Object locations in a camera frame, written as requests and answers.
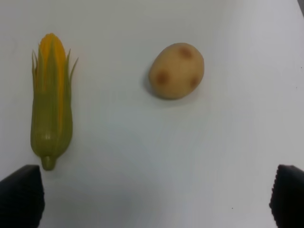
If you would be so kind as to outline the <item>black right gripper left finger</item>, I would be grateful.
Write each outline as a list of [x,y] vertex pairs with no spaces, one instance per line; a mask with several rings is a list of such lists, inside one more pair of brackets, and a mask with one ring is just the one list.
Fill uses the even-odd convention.
[[45,209],[38,165],[25,165],[0,182],[0,226],[37,228]]

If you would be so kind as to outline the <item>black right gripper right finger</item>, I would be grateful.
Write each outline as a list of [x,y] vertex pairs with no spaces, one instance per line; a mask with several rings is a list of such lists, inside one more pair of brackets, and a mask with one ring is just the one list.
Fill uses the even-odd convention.
[[276,171],[269,203],[278,228],[304,226],[304,171],[280,164]]

